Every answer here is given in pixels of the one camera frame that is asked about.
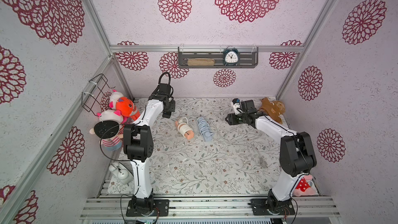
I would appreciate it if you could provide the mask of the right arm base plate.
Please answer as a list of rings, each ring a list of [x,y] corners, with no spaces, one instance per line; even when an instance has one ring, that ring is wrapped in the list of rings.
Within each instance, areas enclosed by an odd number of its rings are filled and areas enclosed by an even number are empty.
[[[262,215],[295,215],[296,211],[292,200],[277,201],[273,198],[251,199],[248,205],[255,216]]]

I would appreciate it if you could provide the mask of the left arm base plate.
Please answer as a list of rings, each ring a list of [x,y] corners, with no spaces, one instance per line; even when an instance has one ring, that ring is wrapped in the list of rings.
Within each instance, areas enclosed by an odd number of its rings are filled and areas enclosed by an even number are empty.
[[[169,200],[134,198],[129,201],[126,217],[165,217],[169,215]]]

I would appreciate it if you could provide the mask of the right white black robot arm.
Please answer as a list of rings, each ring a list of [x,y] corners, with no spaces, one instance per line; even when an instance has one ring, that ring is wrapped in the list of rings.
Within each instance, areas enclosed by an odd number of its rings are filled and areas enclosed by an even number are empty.
[[[234,113],[226,117],[229,125],[250,125],[280,144],[279,163],[282,172],[271,189],[270,198],[278,202],[289,200],[300,180],[309,175],[317,164],[310,135],[283,126],[281,120],[272,118],[271,111],[257,109],[253,100],[233,99],[231,106]]]

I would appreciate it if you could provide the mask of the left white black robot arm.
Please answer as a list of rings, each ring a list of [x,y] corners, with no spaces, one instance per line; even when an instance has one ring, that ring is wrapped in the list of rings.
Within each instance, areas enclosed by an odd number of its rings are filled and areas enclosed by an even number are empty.
[[[168,83],[159,83],[148,99],[147,106],[140,117],[124,127],[123,151],[132,166],[135,196],[148,199],[152,195],[149,165],[147,159],[152,156],[154,142],[151,126],[159,115],[170,118],[175,110],[172,99],[173,87]]]

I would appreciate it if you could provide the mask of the light blue power strip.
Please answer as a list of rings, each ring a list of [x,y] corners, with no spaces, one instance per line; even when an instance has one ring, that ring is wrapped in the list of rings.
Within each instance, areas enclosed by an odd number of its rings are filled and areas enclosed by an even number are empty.
[[[199,117],[197,119],[197,125],[201,136],[204,138],[205,142],[211,142],[213,140],[213,132],[210,129],[209,123],[204,117]]]

